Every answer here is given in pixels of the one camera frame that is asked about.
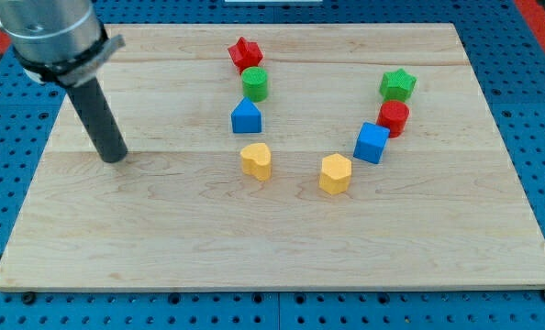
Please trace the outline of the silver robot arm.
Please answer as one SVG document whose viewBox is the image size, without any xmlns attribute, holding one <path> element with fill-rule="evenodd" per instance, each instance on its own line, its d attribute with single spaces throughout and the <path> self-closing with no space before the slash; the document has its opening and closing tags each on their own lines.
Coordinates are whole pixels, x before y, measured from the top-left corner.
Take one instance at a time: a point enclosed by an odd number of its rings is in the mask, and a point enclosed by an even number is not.
<svg viewBox="0 0 545 330">
<path fill-rule="evenodd" d="M 0 29 L 31 79 L 69 88 L 93 80 L 125 46 L 107 35 L 91 0 L 0 0 Z"/>
</svg>

